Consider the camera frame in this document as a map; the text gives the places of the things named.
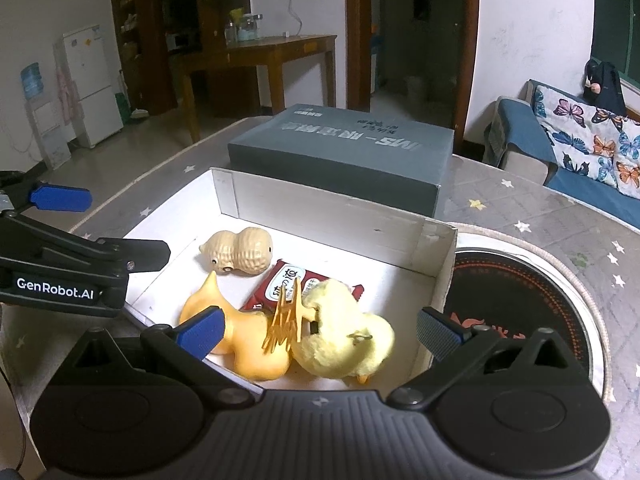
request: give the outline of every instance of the wooden table leg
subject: wooden table leg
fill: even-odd
[[[191,134],[191,140],[195,144],[200,140],[200,125],[196,115],[196,99],[193,96],[193,85],[191,84],[191,74],[182,74],[182,111],[187,121],[187,127]]]
[[[284,111],[284,82],[282,80],[282,63],[267,65],[269,71],[269,92],[271,93],[271,109],[273,115]]]
[[[327,50],[324,53],[324,72],[326,75],[327,104],[335,108],[335,56],[333,50]]]

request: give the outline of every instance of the red snack package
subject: red snack package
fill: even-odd
[[[322,274],[278,260],[273,269],[267,274],[267,277],[262,280],[258,289],[251,295],[240,310],[242,312],[250,312],[252,310],[266,308],[274,312],[278,304],[280,286],[285,286],[287,289],[287,299],[290,300],[293,295],[293,283],[296,278],[300,278],[300,289],[303,294],[316,283],[329,279]],[[356,300],[360,299],[363,292],[364,287],[362,285],[356,285],[351,289],[351,293]]]

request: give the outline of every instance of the blue gripper pad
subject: blue gripper pad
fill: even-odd
[[[43,184],[31,191],[29,200],[37,209],[46,211],[84,212],[92,203],[91,192],[88,189],[52,184]]]
[[[456,334],[436,317],[425,310],[418,313],[416,325],[418,341],[433,354],[437,361],[442,361],[464,342],[460,334]]]
[[[225,335],[225,313],[210,306],[177,326],[175,332],[178,346],[202,361]]]

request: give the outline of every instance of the orange butterfly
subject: orange butterfly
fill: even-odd
[[[638,166],[630,168],[622,164],[622,162],[616,162],[616,168],[618,168],[622,182],[626,184],[629,182],[629,179],[631,179],[634,181],[634,184],[636,184],[636,187],[640,187],[640,168]]]
[[[593,155],[613,156],[616,151],[616,142],[610,140],[606,144],[598,136],[593,137]]]

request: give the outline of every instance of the white refrigerator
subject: white refrigerator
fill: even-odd
[[[76,101],[71,119],[76,137],[81,146],[92,148],[123,127],[100,26],[64,34],[54,45],[54,54]]]

